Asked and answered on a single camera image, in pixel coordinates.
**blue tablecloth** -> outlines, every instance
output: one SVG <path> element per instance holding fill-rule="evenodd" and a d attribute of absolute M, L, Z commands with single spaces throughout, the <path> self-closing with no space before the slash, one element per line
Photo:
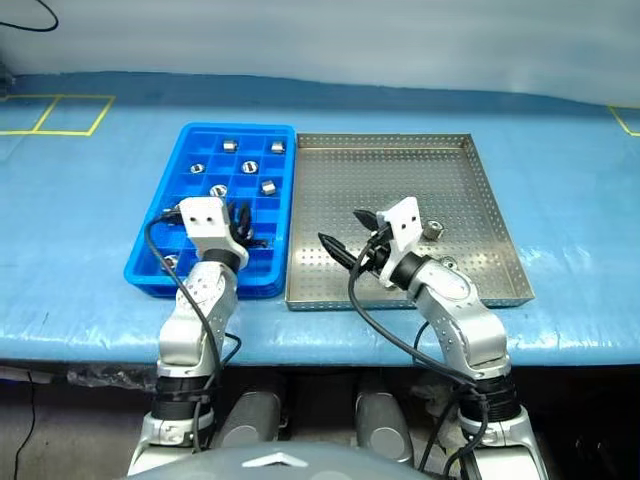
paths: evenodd
<path fill-rule="evenodd" d="M 28 76 L 12 93 L 117 99 L 90 137 L 0 136 L 0 358 L 156 360 L 173 302 L 146 296 L 122 270 L 180 129 L 201 121 L 471 133 L 536 292 L 498 311 L 514 363 L 640 361 L 640 138 L 604 106 L 161 74 Z M 3 125 L 16 118 L 7 107 Z M 20 121 L 29 108 L 43 107 L 21 107 Z M 81 106 L 50 120 L 86 116 Z M 375 315 L 405 340 L 421 324 L 415 311 Z M 283 297 L 240 302 L 229 329 L 244 340 L 236 364 L 410 364 L 355 313 L 290 312 Z M 432 336 L 421 348 L 441 358 Z"/>

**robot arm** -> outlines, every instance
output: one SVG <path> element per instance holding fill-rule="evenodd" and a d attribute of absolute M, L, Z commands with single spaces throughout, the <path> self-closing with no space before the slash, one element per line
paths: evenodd
<path fill-rule="evenodd" d="M 184 282 L 191 298 L 178 290 L 175 309 L 160 331 L 156 395 L 128 475 L 191 455 L 199 450 L 199 439 L 211 434 L 211 387 L 219 380 L 225 329 L 237 303 L 236 273 L 249 257 L 241 245 L 250 242 L 248 209 L 237 229 L 220 198 L 187 198 L 178 209 L 173 217 L 184 223 L 200 261 Z"/>
<path fill-rule="evenodd" d="M 478 449 L 463 458 L 468 478 L 502 478 L 499 472 L 509 477 L 517 470 L 524 478 L 546 480 L 527 411 L 517 400 L 510 375 L 504 326 L 480 302 L 474 283 L 457 271 L 453 262 L 447 265 L 416 253 L 422 225 L 415 197 L 377 214 L 354 213 L 373 232 L 361 254 L 367 260 L 357 265 L 358 270 L 370 271 L 385 287 L 395 285 L 405 290 L 434 328 L 447 366 L 469 379 L 474 390 L 486 398 L 483 406 L 477 399 L 465 397 L 458 417 L 468 435 L 480 432 L 484 420 L 480 445 L 502 448 Z M 319 237 L 328 253 L 353 276 L 358 259 L 336 239 L 324 234 Z"/>

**stainless steel tray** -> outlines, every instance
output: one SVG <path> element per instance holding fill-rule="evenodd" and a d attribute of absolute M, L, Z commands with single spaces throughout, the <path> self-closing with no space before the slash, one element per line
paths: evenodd
<path fill-rule="evenodd" d="M 347 272 L 324 251 L 318 232 L 357 255 L 368 234 L 351 213 L 418 199 L 423 224 L 438 220 L 437 242 L 420 253 L 451 256 L 488 306 L 534 297 L 496 204 L 471 135 L 298 135 L 286 302 L 289 308 L 350 308 Z M 405 294 L 370 275 L 358 282 L 369 307 L 408 307 Z"/>

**metal nut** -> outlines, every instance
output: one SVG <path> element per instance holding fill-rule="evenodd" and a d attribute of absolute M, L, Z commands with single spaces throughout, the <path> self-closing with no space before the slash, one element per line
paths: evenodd
<path fill-rule="evenodd" d="M 242 164 L 243 173 L 256 173 L 258 171 L 258 164 L 253 160 L 247 160 Z"/>
<path fill-rule="evenodd" d="M 214 185 L 209 190 L 209 195 L 212 197 L 224 197 L 227 195 L 227 186 L 222 184 Z"/>
<path fill-rule="evenodd" d="M 175 270 L 176 266 L 178 265 L 178 256 L 177 255 L 167 255 L 166 257 L 164 257 L 164 261 L 167 262 L 167 265 L 169 265 L 169 268 L 171 270 Z"/>
<path fill-rule="evenodd" d="M 456 259 L 453 257 L 442 257 L 440 259 L 440 263 L 451 270 L 458 269 L 458 263 L 456 262 Z"/>
<path fill-rule="evenodd" d="M 204 165 L 202 165 L 201 163 L 195 163 L 191 165 L 191 168 L 189 170 L 191 171 L 191 173 L 202 173 L 204 172 Z"/>
<path fill-rule="evenodd" d="M 271 180 L 262 182 L 262 193 L 265 195 L 274 195 L 276 193 L 276 185 Z"/>
<path fill-rule="evenodd" d="M 238 149 L 238 142 L 235 140 L 224 140 L 222 142 L 222 150 L 227 153 L 234 153 Z"/>
<path fill-rule="evenodd" d="M 282 154 L 284 153 L 284 142 L 276 140 L 271 144 L 271 153 Z"/>
<path fill-rule="evenodd" d="M 422 236 L 427 240 L 436 241 L 442 236 L 444 227 L 437 220 L 429 220 L 422 231 Z"/>

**blue plastic tray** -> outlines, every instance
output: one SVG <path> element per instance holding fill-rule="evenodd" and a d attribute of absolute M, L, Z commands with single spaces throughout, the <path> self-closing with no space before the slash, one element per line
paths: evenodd
<path fill-rule="evenodd" d="M 226 153 L 224 140 L 235 140 L 235 153 Z M 280 140 L 285 153 L 271 153 L 271 144 Z M 247 160 L 258 163 L 258 172 L 245 174 Z M 178 204 L 183 198 L 209 195 L 213 185 L 228 188 L 227 202 L 251 206 L 254 238 L 268 242 L 267 248 L 249 249 L 249 264 L 238 274 L 238 296 L 271 297 L 284 288 L 289 217 L 295 161 L 295 133 L 286 125 L 191 123 L 186 125 L 173 149 L 151 206 L 124 270 L 127 281 L 150 295 L 172 296 L 176 287 L 161 269 L 144 243 L 146 222 Z M 191 173 L 191 165 L 205 165 L 203 173 Z M 262 194 L 263 181 L 271 180 L 276 193 Z M 197 261 L 196 249 L 184 226 L 157 225 L 153 231 L 158 248 L 165 255 L 177 255 L 176 272 L 185 277 Z"/>

